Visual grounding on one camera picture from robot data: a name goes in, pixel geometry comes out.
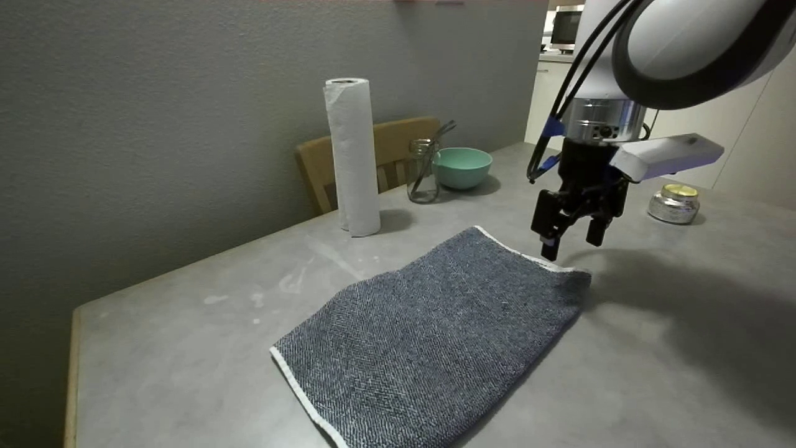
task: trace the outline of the white towel edge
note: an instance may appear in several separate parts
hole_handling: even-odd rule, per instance
[[[294,389],[298,404],[303,405],[303,411],[308,412],[308,419],[314,423],[318,423],[329,435],[330,441],[339,445],[339,448],[348,448],[345,438],[316,411],[316,405],[308,400],[308,396],[303,392],[302,382],[297,380],[289,360],[282,355],[282,351],[276,345],[268,348],[279,370],[284,374],[284,377],[289,380],[289,385]]]
[[[547,269],[547,272],[574,272],[574,265],[557,265],[557,263],[553,263],[553,262],[547,262],[547,259],[538,259],[538,255],[523,253],[523,251],[508,247],[506,241],[496,239],[496,236],[492,236],[491,231],[485,231],[481,223],[475,223],[475,228],[477,228],[482,236],[492,239],[492,241],[496,241],[497,247],[502,247],[506,251],[517,253],[517,255],[523,255],[523,259],[528,259],[528,262],[536,262],[538,265],[543,265],[543,269]]]

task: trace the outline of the countertop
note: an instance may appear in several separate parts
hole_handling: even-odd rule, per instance
[[[472,223],[538,253],[528,157],[496,151],[477,191],[440,204],[384,195],[377,236],[327,213],[80,307],[67,445],[327,445],[268,345]],[[655,188],[633,187],[602,249],[584,222],[567,231],[561,263],[592,272],[589,303],[467,445],[796,445],[796,213],[704,191],[699,222],[669,227],[645,213]]]
[[[553,61],[553,65],[572,65],[574,54],[566,51],[541,51],[541,61]]]

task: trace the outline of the wall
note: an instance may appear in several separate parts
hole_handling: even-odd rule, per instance
[[[737,142],[746,129],[748,117],[767,84],[770,84],[770,75],[724,96],[717,96],[711,101],[704,101],[689,110],[660,112],[653,136],[699,131],[724,146],[724,155],[719,161],[710,166],[679,171],[675,178],[695,187],[707,187],[707,188],[717,187],[717,178],[726,166],[726,161],[733,157]]]
[[[0,445],[57,445],[77,303],[312,217],[321,83],[526,129],[546,0],[0,3]]]
[[[796,50],[770,75],[715,188],[796,208]]]

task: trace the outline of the cable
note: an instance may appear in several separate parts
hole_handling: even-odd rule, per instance
[[[577,68],[583,65],[583,59],[589,54],[594,39],[602,35],[602,29],[604,29],[629,3],[633,3],[633,0],[618,3],[618,4],[599,20],[599,25],[597,25],[594,33],[587,36],[587,41],[579,46],[579,51],[574,54],[574,59],[572,59],[572,65],[569,65],[569,69],[567,69],[567,78],[566,78],[563,87],[561,87],[557,95],[554,95],[554,101],[553,101],[553,107],[549,107],[549,117],[557,114],[557,107],[563,105],[566,91],[567,91],[567,87],[569,87]]]
[[[655,110],[653,125],[649,125],[649,134],[655,131],[656,117],[661,114],[661,110]]]
[[[604,51],[604,46],[613,41],[613,36],[620,33],[620,28],[628,22],[628,18],[641,4],[641,0],[622,0],[618,3],[594,28],[594,33],[587,36],[587,41],[579,46],[577,56],[572,59],[572,68],[567,69],[567,78],[563,83],[563,87],[557,89],[557,96],[549,107],[546,129],[536,145],[536,151],[528,161],[528,178],[536,182],[541,175],[546,175],[547,170],[541,170],[543,155],[549,145],[549,125],[561,122],[569,107],[569,101],[574,100],[577,89],[583,87],[583,83],[587,79],[587,75],[592,73],[592,68],[597,65],[599,54]],[[597,41],[597,36],[602,35],[602,29],[622,12],[622,18],[614,22],[614,28],[609,29],[609,35],[602,36],[597,51],[589,56],[587,68],[583,69],[577,84],[569,89],[567,87],[577,73],[577,68],[583,65],[583,59],[587,56],[589,46]]]
[[[567,107],[572,105],[577,89],[583,87],[583,83],[587,79],[587,75],[594,69],[594,65],[599,61],[604,46],[614,39],[614,35],[620,33],[620,28],[639,10],[641,3],[629,3],[629,8],[622,12],[622,18],[613,25],[613,29],[604,35],[604,39],[599,41],[597,51],[592,54],[589,65],[579,73],[574,87],[569,89],[557,120],[566,117]]]

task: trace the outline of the gray towel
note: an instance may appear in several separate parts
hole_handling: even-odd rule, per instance
[[[339,448],[452,445],[574,324],[587,283],[467,228],[343,289],[271,355]]]

